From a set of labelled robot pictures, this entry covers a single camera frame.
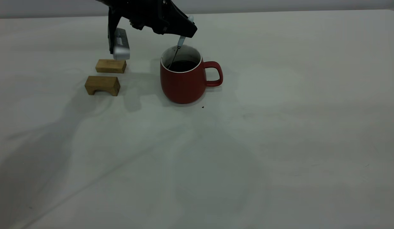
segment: stirring stick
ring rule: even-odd
[[[193,15],[190,15],[190,16],[188,17],[188,20],[191,21],[191,22],[194,22],[194,16],[193,16]],[[184,36],[181,36],[180,39],[178,39],[177,51],[176,51],[176,53],[174,54],[174,58],[173,58],[172,63],[171,63],[171,64],[168,66],[168,68],[167,68],[168,70],[170,70],[171,65],[174,63],[174,60],[175,60],[175,58],[176,58],[176,56],[177,56],[177,53],[178,53],[178,50],[181,49],[181,47],[183,46],[184,40],[185,40],[185,37],[184,37]]]

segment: mug rim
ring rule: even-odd
[[[163,64],[163,56],[166,54],[166,52],[170,51],[172,48],[177,48],[177,45],[175,45],[175,46],[173,46],[173,47],[170,47],[170,48],[166,49],[166,51],[163,52],[162,56],[160,57],[160,65],[162,65],[163,68],[164,68],[165,70],[169,71],[169,72],[172,72],[172,73],[179,73],[179,74],[188,73],[188,72],[193,71],[193,70],[195,70],[196,68],[198,68],[198,67],[200,66],[201,62],[203,61],[203,56],[201,55],[201,53],[200,53],[196,48],[191,47],[191,46],[189,46],[189,45],[183,45],[183,47],[184,47],[184,46],[187,46],[187,47],[189,47],[189,48],[194,49],[194,50],[195,50],[196,52],[198,52],[198,54],[200,55],[200,62],[197,64],[197,66],[195,66],[193,69],[188,70],[188,71],[185,71],[185,72],[175,72],[175,71],[171,71],[171,70],[169,70],[169,69],[166,68],[166,66]]]

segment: wooden block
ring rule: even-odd
[[[89,95],[95,94],[95,91],[102,90],[117,96],[120,89],[117,77],[110,76],[89,76],[85,83],[85,89]]]
[[[125,60],[100,59],[95,67],[99,73],[124,73],[126,69]]]

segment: white table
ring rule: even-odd
[[[195,22],[224,83],[181,106],[159,81],[178,36],[122,19],[127,71],[98,74],[106,17],[0,19],[0,229],[394,229],[394,12]]]

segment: mug handle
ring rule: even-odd
[[[224,76],[220,64],[215,61],[204,62],[204,68],[216,68],[220,74],[220,79],[215,81],[207,81],[207,87],[218,87],[222,84]]]

